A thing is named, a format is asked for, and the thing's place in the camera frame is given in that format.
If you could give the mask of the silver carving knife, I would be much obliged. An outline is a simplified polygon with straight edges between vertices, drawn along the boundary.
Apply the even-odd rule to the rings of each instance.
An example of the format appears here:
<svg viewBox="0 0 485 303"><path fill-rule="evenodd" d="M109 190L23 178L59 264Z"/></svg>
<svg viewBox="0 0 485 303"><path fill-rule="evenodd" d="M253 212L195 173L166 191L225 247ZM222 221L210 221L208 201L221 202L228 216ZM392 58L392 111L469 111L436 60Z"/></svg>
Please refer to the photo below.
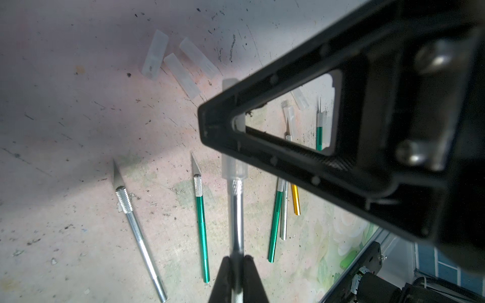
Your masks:
<svg viewBox="0 0 485 303"><path fill-rule="evenodd" d="M288 182L285 181L283 197L282 197L282 205L281 205L281 214L280 214L280 221L281 221L280 238L283 241L287 239L287 209L288 209Z"/></svg>

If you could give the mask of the dark green carving knife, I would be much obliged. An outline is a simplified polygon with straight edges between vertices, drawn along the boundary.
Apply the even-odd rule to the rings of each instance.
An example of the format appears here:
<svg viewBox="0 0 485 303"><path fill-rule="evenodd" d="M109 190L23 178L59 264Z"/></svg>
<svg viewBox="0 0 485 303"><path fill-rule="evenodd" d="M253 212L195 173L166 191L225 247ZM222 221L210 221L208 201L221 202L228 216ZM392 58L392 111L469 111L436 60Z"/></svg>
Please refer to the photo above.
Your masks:
<svg viewBox="0 0 485 303"><path fill-rule="evenodd" d="M277 246L283 192L284 192L284 181L281 178L278 178L277 189L275 194L274 213L272 217L272 228L271 228L270 242L269 242L268 261L270 263L273 263L275 260L275 250Z"/></svg>

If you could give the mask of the green knife row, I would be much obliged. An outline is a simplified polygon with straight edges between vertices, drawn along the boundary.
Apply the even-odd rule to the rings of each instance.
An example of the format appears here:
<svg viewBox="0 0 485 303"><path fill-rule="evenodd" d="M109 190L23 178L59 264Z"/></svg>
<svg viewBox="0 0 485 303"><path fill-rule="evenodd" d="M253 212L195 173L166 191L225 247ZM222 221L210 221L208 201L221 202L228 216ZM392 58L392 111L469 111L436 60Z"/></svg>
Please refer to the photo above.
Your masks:
<svg viewBox="0 0 485 303"><path fill-rule="evenodd" d="M209 258L208 258L207 230L206 230L206 224L205 224L202 174L193 153L191 153L191 164L192 164L192 171L193 171L195 201L196 201L196 208L197 208L198 233L200 237L202 277L203 277L203 281L206 284L208 284L210 282L210 267L209 267Z"/></svg>

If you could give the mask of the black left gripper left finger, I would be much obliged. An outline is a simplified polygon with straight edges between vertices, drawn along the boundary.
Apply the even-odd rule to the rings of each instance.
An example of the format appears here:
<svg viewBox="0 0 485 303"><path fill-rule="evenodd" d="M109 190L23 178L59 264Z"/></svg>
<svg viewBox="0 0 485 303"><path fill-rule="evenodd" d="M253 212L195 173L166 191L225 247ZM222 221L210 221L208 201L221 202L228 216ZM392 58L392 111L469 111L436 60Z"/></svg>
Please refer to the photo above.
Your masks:
<svg viewBox="0 0 485 303"><path fill-rule="evenodd" d="M232 263L228 256L222 259L219 272L208 303L231 303L232 300Z"/></svg>

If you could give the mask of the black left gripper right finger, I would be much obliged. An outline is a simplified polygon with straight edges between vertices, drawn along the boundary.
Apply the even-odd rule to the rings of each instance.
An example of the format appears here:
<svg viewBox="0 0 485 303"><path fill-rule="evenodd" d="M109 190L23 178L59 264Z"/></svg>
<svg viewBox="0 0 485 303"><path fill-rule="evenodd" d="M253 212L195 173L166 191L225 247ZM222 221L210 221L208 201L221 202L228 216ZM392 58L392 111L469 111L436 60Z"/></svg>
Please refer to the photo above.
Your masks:
<svg viewBox="0 0 485 303"><path fill-rule="evenodd" d="M246 255L243 260L242 292L244 303L268 303L254 259Z"/></svg>

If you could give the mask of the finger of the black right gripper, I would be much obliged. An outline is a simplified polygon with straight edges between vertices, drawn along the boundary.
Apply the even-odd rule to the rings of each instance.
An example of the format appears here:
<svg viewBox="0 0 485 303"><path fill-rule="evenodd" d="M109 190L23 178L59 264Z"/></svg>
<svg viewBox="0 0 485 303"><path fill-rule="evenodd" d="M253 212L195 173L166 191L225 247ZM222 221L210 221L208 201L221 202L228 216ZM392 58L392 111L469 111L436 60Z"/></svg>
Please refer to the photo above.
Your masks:
<svg viewBox="0 0 485 303"><path fill-rule="evenodd" d="M330 74L322 151L232 121ZM484 2L370 1L198 109L204 145L484 271Z"/></svg>

